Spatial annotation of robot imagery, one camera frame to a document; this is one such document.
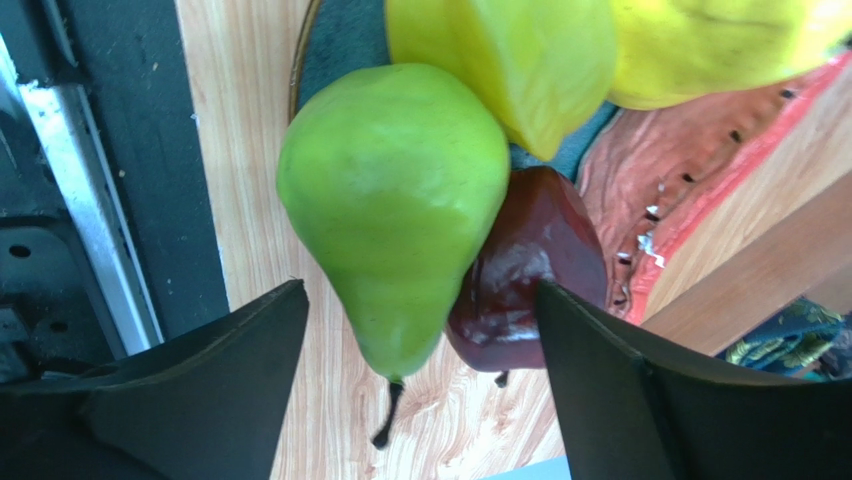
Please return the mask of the red fake watermelon slice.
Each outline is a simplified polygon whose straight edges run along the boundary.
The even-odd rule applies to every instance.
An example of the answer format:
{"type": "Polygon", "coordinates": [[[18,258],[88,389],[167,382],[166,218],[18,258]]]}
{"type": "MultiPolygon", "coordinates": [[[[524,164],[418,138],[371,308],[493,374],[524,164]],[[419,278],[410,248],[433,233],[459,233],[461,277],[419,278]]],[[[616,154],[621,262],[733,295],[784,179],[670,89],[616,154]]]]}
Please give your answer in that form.
{"type": "Polygon", "coordinates": [[[743,181],[768,172],[767,160],[850,67],[844,53],[779,84],[617,113],[576,183],[607,262],[611,314],[642,322],[667,259],[743,181]]]}

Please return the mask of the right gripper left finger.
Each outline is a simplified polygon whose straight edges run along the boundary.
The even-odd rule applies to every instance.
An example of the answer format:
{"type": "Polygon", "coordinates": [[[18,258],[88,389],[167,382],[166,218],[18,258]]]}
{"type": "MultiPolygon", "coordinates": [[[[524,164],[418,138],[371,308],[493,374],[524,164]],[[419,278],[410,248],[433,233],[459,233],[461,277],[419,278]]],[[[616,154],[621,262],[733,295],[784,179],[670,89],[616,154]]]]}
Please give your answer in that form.
{"type": "Polygon", "coordinates": [[[266,479],[307,324],[300,280],[171,341],[1,389],[5,479],[266,479]]]}

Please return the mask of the yellow fake starfruit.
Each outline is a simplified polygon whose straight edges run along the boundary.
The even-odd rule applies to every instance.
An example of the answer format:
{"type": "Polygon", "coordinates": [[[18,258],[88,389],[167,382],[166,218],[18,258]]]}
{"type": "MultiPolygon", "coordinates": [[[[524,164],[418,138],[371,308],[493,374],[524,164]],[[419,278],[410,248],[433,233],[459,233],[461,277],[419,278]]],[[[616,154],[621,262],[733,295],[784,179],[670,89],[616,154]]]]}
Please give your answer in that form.
{"type": "Polygon", "coordinates": [[[509,140],[550,161],[599,109],[616,70],[607,1],[387,1],[393,62],[428,63],[473,90],[509,140]]]}

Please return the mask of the green fake lime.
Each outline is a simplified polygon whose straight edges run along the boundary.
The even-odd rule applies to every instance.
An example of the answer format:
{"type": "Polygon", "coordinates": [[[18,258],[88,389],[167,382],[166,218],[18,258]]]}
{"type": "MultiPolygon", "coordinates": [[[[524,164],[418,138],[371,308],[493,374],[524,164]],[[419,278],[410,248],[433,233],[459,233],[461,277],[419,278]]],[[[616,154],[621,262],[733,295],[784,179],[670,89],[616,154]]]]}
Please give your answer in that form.
{"type": "Polygon", "coordinates": [[[278,196],[392,406],[436,348],[509,171],[489,110],[426,64],[355,70],[290,122],[278,196]]]}

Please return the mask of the yellow fake pear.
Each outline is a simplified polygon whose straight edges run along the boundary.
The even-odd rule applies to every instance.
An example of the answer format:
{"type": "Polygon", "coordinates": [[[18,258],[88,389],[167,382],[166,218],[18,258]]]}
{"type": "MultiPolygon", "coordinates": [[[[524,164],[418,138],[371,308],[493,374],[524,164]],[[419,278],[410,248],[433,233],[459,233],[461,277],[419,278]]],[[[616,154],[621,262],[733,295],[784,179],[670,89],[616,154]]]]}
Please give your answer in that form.
{"type": "Polygon", "coordinates": [[[776,84],[828,63],[851,35],[837,1],[615,1],[611,103],[654,110],[776,84]]]}

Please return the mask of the dark red fake fruit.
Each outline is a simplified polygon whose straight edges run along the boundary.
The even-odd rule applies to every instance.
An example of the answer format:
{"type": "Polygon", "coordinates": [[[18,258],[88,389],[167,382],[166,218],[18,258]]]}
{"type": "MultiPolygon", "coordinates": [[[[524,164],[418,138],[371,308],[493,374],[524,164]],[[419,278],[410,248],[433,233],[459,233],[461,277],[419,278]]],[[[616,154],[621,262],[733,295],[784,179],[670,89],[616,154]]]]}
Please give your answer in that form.
{"type": "Polygon", "coordinates": [[[608,274],[586,207],[571,181],[547,166],[516,170],[491,232],[468,269],[446,337],[503,388],[519,369],[545,366],[534,316],[536,288],[553,281],[603,308],[608,274]]]}

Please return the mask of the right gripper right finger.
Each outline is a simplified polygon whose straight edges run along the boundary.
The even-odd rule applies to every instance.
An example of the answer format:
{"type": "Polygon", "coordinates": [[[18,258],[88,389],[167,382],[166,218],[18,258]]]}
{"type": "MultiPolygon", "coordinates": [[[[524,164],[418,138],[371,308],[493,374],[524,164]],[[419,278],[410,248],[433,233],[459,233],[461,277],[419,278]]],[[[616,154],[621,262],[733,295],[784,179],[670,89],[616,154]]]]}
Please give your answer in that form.
{"type": "Polygon", "coordinates": [[[552,282],[535,315],[575,479],[847,479],[851,384],[735,366],[552,282]]]}

